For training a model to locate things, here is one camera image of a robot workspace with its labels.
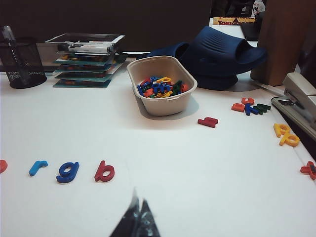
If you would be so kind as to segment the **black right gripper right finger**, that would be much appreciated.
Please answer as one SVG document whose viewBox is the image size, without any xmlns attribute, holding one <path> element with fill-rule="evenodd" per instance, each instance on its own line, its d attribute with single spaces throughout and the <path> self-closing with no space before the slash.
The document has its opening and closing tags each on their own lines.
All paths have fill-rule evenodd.
<svg viewBox="0 0 316 237">
<path fill-rule="evenodd" d="M 147 201 L 144 199 L 141 207 L 139 218 L 139 236 L 140 237 L 159 237 L 159 231 L 156 226 L 154 216 L 149 208 Z"/>
</svg>

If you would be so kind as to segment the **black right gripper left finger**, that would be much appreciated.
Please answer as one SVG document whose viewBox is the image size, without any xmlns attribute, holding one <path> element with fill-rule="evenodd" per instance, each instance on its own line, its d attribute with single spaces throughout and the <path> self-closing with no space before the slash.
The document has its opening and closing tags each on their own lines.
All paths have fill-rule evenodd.
<svg viewBox="0 0 316 237">
<path fill-rule="evenodd" d="M 111 233 L 111 237 L 134 237 L 136 235 L 140 215 L 139 204 L 139 197 L 136 189 L 134 189 L 130 205 Z"/>
</svg>

